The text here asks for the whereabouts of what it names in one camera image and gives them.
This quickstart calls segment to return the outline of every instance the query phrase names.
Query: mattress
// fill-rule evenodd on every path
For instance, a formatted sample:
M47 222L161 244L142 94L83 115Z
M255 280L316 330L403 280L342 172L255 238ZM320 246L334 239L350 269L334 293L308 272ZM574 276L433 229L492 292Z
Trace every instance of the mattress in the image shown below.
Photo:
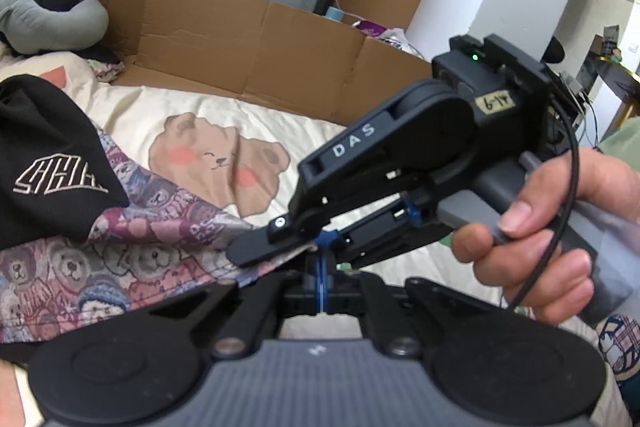
M145 168L189 188L229 213L263 226L287 210L297 181L296 165L305 156L340 133L342 127L218 96L149 87L120 87L98 83L84 60L56 53L12 62L0 67L0 80L14 74L42 76L63 89L85 113L113 137L121 149ZM184 140L206 143L206 164L189 157ZM220 176L215 184L203 172L237 155L241 166L233 177ZM386 201L337 217L342 228ZM482 286L468 265L458 263L440 244L371 266L387 283L401 284L422 276L492 303L500 291ZM596 333L577 318L563 327L597 342ZM297 317L286 322L285 338L357 338L357 321L346 316ZM610 369L607 387L592 420L597 425L625 426L630 419ZM0 365L0 425L32 427L39 415L24 373Z

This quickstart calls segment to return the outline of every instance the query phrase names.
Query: gray textured pad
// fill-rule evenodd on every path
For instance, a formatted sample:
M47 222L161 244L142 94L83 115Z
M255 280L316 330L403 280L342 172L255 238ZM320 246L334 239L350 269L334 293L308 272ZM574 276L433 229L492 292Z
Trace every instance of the gray textured pad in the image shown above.
M182 409L153 427L495 427L436 389L417 362L370 341L266 341L219 363ZM563 424L588 427L587 419ZM47 427L60 427L51 422Z

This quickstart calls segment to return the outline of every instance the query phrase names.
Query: handwritten label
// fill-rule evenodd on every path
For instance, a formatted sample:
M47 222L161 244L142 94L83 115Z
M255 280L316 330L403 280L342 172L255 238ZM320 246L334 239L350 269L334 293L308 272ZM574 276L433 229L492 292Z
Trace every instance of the handwritten label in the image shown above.
M494 114L516 107L507 90L489 92L478 96L476 98L476 105L484 114Z

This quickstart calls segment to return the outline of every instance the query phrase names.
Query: screw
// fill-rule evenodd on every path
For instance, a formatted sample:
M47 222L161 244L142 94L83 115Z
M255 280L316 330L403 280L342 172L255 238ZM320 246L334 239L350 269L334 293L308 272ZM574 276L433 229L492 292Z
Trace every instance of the screw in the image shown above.
M400 337L389 344L389 351L396 357L412 358L420 353L420 344L411 337Z
M246 344L237 337L227 337L216 342L214 349L223 357L239 355L246 348Z

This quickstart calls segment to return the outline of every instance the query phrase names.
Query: human hand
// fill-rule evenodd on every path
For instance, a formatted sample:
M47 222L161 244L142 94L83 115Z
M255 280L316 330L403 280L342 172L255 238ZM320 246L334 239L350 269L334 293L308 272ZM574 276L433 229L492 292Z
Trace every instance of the human hand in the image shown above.
M564 201L571 174L569 153L549 160L527 178L516 200L498 226L514 239L494 247L489 229L466 225L452 238L451 248L462 263L474 263L479 282L502 286L512 299L538 263L553 232L545 230ZM640 172L611 156L580 150L577 198L640 224ZM556 251L545 271L522 302L536 318L551 324L578 314L593 296L591 258L584 250L563 255Z

